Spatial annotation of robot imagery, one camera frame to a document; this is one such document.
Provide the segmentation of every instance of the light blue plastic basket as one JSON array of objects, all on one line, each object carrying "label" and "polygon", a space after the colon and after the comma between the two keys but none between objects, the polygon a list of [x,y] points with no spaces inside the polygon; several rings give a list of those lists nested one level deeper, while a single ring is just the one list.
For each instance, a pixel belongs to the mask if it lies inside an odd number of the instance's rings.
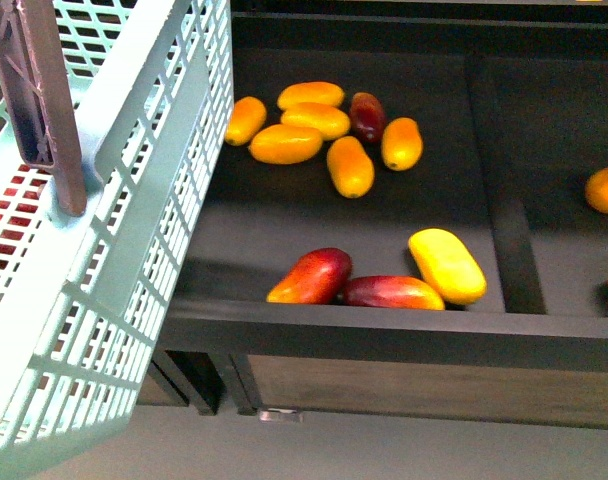
[{"label": "light blue plastic basket", "polygon": [[22,166],[0,91],[0,479],[128,423],[233,106],[228,1],[54,3],[88,209]]}]

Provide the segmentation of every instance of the small orange mango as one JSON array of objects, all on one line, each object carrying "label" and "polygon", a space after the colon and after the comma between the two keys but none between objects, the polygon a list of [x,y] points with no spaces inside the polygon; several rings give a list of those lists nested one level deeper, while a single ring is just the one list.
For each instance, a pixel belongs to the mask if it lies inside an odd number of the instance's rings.
[{"label": "small orange mango", "polygon": [[413,167],[422,156],[424,143],[417,122],[411,118],[396,118],[384,129],[382,159],[391,170]]},{"label": "small orange mango", "polygon": [[584,196],[591,207],[608,214],[608,167],[595,172],[588,179]]},{"label": "small orange mango", "polygon": [[373,161],[360,141],[352,136],[338,138],[326,154],[326,165],[333,185],[346,198],[359,198],[375,181]]},{"label": "small orange mango", "polygon": [[323,142],[316,128],[277,124],[255,135],[248,149],[259,162],[291,165],[314,157]]},{"label": "small orange mango", "polygon": [[330,82],[295,83],[282,90],[277,97],[277,106],[286,110],[302,102],[315,102],[339,107],[344,101],[344,90]]},{"label": "small orange mango", "polygon": [[351,128],[351,120],[339,108],[314,102],[293,105],[284,111],[280,121],[284,125],[317,128],[324,140],[343,137]]},{"label": "small orange mango", "polygon": [[229,145],[244,145],[251,141],[266,122],[266,107],[255,97],[244,97],[233,105],[233,113],[224,134]]}]

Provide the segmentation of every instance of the tray divider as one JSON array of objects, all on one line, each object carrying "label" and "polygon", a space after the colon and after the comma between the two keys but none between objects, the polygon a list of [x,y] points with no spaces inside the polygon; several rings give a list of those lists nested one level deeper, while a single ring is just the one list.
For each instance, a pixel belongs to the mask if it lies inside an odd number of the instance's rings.
[{"label": "tray divider", "polygon": [[464,68],[506,311],[546,314],[518,177],[504,153],[504,132],[489,60],[469,56]]}]

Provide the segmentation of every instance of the black surface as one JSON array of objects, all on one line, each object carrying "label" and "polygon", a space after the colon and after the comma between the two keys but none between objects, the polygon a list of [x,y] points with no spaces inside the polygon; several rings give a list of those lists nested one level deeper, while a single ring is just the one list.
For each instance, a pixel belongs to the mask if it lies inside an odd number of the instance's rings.
[{"label": "black surface", "polygon": [[[581,196],[608,164],[608,61],[591,61],[608,59],[608,29],[252,15],[235,19],[234,43],[236,96],[259,96],[271,121],[288,84],[335,81],[416,118],[426,150],[401,174],[376,162],[373,190],[346,200],[323,154],[281,167],[225,146],[162,347],[608,372],[608,218]],[[471,77],[463,53],[480,52],[502,58]],[[426,226],[455,231],[482,264],[489,293],[471,311],[264,302],[322,246],[349,252],[355,276],[417,274],[406,241]]]},{"label": "black surface", "polygon": [[174,405],[186,407],[189,404],[188,396],[185,395],[180,388],[166,375],[156,364],[151,362],[148,365],[146,374],[155,382],[155,384],[164,392]]},{"label": "black surface", "polygon": [[486,273],[488,293],[473,311],[503,312],[491,225],[460,57],[296,50],[237,49],[237,98],[257,96],[279,121],[276,99],[286,86],[324,79],[375,94],[389,118],[415,118],[425,149],[406,172],[387,170],[379,147],[372,190],[341,197],[325,153],[298,165],[255,161],[246,148],[225,145],[177,294],[263,302],[303,254],[338,247],[353,258],[354,276],[419,274],[408,238],[427,227],[456,233]]},{"label": "black surface", "polygon": [[244,386],[244,391],[246,392],[251,405],[253,405],[255,408],[259,408],[263,404],[262,396],[257,383],[255,382],[253,369],[251,367],[251,363],[249,362],[248,355],[231,355],[231,362],[235,366],[235,370],[237,371],[240,381]]},{"label": "black surface", "polygon": [[510,313],[542,314],[546,308],[528,220],[515,182],[515,168],[504,153],[505,137],[511,133],[501,128],[501,110],[490,65],[483,58],[468,58],[466,78],[504,302]]},{"label": "black surface", "polygon": [[608,318],[176,299],[162,348],[608,372]]},{"label": "black surface", "polygon": [[608,215],[584,199],[608,166],[608,62],[499,60],[494,73],[546,309],[608,316]]},{"label": "black surface", "polygon": [[468,19],[500,21],[608,23],[608,7],[576,3],[570,5],[519,5],[484,2],[338,2],[324,0],[232,0],[233,11],[248,13],[300,13],[368,15],[403,18]]},{"label": "black surface", "polygon": [[249,395],[246,392],[246,386],[242,383],[237,367],[228,353],[217,353],[217,350],[209,350],[212,352],[210,358],[221,375],[228,395],[231,396],[237,407],[237,413],[240,415],[255,415],[255,408]]},{"label": "black surface", "polygon": [[[183,377],[176,380],[177,382],[182,381],[185,389],[190,389],[191,386],[194,389],[191,392],[191,403],[194,404],[201,413],[208,412],[214,415],[217,413],[217,409],[220,404],[220,400],[224,393],[224,384],[220,379],[215,366],[208,355],[198,352],[165,352],[167,357],[176,365],[177,369],[183,374]],[[160,361],[160,355],[155,355],[154,361]],[[165,363],[165,373],[173,372],[168,363]],[[196,397],[199,397],[200,403],[206,404],[206,407],[196,404]]]},{"label": "black surface", "polygon": [[240,13],[233,26],[244,48],[608,60],[608,24]]}]

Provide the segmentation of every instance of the metal bracket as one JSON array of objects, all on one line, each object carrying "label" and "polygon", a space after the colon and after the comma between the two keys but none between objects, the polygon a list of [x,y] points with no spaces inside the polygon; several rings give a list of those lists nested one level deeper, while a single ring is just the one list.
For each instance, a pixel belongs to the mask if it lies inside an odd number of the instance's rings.
[{"label": "metal bracket", "polygon": [[304,414],[299,410],[283,408],[267,408],[258,411],[262,423],[302,423]]},{"label": "metal bracket", "polygon": [[22,160],[51,173],[62,210],[82,215],[82,153],[52,2],[0,0],[0,84]]}]

